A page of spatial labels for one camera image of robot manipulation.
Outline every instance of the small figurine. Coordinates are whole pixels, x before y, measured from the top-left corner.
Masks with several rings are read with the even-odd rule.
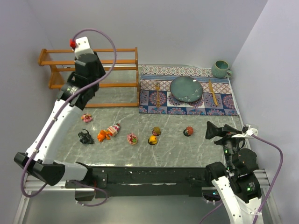
[[[82,115],[81,119],[85,122],[85,123],[89,123],[93,120],[92,116],[88,113],[85,113]]]
[[[104,139],[110,140],[110,136],[114,137],[120,130],[120,124],[116,124],[107,128],[107,130],[100,130],[98,134],[98,140],[102,142]]]
[[[93,140],[92,136],[89,134],[88,130],[86,130],[86,129],[84,129],[84,130],[87,131],[87,133],[83,133],[83,132],[78,133],[80,142],[83,144],[93,144],[94,140]]]
[[[127,140],[130,145],[135,145],[138,142],[138,138],[133,133],[127,135]]]
[[[149,138],[149,140],[148,140],[148,143],[149,143],[151,146],[157,144],[157,142],[158,142],[158,140],[157,140],[157,137],[156,137],[156,136],[154,136],[154,135],[150,136],[150,138]]]
[[[159,136],[161,134],[160,128],[159,127],[154,127],[154,130],[152,131],[152,134],[154,136]]]
[[[183,131],[183,133],[184,133],[184,136],[189,137],[193,134],[193,128],[189,126]]]

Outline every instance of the mug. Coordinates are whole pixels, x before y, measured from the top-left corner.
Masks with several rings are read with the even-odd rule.
[[[232,72],[228,70],[229,65],[225,61],[216,61],[212,66],[212,75],[216,78],[231,77]]]

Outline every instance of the dark round plate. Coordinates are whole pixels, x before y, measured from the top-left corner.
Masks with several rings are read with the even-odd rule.
[[[203,90],[201,84],[196,79],[182,76],[172,81],[170,84],[170,92],[175,99],[192,103],[199,100]]]

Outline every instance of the mug handle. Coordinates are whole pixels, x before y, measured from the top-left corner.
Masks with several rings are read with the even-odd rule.
[[[231,70],[227,70],[225,77],[231,78],[232,77],[232,71]]]

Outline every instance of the knife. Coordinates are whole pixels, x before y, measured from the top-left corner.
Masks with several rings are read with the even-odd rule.
[[[213,95],[213,101],[214,101],[215,105],[218,106],[217,99],[216,99],[216,96],[215,96],[215,93],[214,93],[214,90],[212,87],[212,82],[210,79],[209,79],[209,88],[210,88],[211,94]]]

